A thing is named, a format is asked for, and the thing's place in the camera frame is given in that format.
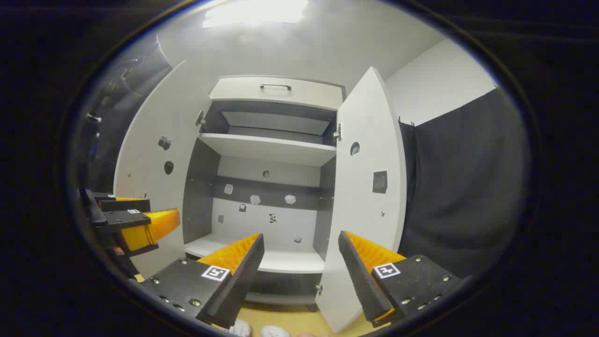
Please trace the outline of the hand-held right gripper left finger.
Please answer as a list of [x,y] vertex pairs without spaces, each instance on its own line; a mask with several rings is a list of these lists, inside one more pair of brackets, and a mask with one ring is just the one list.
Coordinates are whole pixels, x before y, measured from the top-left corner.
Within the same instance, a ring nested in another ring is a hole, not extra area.
[[237,320],[264,252],[263,234],[255,233],[200,259],[176,259],[140,286],[171,311],[229,328]]

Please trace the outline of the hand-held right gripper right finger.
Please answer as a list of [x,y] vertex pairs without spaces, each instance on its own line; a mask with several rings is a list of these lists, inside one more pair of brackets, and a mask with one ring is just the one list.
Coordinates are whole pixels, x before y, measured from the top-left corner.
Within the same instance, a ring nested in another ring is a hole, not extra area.
[[463,283],[427,256],[404,257],[346,230],[339,234],[338,247],[365,318],[374,328],[417,317]]

